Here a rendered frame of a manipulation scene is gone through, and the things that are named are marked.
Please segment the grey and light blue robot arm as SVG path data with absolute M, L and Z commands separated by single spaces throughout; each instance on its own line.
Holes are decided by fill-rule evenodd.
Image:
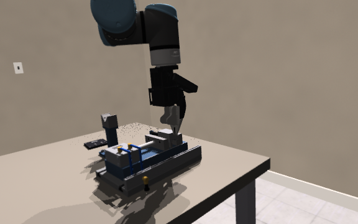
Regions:
M 173 6 L 149 4 L 144 11 L 137 11 L 134 0 L 91 0 L 90 6 L 104 45 L 149 44 L 152 66 L 181 63 L 177 10 Z M 198 90 L 177 73 L 172 80 L 187 93 Z

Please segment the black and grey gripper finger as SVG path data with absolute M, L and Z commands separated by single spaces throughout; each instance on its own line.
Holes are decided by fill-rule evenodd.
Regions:
M 166 106 L 166 107 L 164 107 L 164 114 L 163 114 L 163 116 L 161 116 L 160 117 L 160 122 L 162 123 L 162 124 L 166 124 L 167 122 L 166 122 L 166 120 L 167 120 L 167 118 L 170 116 L 170 114 L 171 114 L 171 107 L 172 106 Z M 172 131 L 173 131 L 173 133 L 174 133 L 174 135 L 175 135 L 175 125 L 170 125 L 171 126 L 171 129 L 172 129 Z
M 181 95 L 181 99 L 179 100 L 177 105 L 171 107 L 171 114 L 166 120 L 167 124 L 175 125 L 175 135 L 177 135 L 180 130 L 180 126 L 183 121 L 185 111 L 186 111 L 185 96 Z

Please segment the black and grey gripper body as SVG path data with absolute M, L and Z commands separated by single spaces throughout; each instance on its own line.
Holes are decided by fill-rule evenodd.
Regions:
M 171 70 L 172 69 L 172 70 Z M 152 106 L 174 106 L 184 96 L 183 88 L 173 81 L 173 70 L 178 65 L 150 68 L 150 79 L 152 87 L 149 88 L 149 100 Z M 152 94 L 152 101 L 150 97 Z

